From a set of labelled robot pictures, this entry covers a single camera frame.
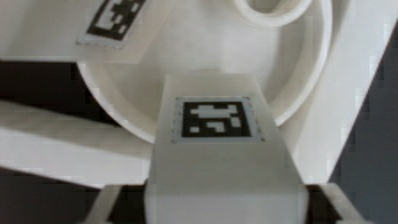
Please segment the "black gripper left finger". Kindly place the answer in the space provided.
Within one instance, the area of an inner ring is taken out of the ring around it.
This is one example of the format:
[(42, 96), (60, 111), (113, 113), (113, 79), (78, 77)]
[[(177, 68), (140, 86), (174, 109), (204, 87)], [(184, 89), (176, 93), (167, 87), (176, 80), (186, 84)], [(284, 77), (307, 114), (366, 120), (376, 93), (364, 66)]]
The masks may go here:
[(81, 224), (145, 224), (142, 185), (105, 186)]

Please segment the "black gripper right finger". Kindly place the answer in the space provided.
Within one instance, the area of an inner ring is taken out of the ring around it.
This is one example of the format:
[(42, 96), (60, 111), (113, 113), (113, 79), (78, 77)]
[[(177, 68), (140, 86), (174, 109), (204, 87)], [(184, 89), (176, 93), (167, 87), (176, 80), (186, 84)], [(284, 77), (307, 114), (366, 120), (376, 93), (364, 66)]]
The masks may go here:
[(309, 184), (305, 188), (309, 192), (305, 224), (371, 224), (334, 183)]

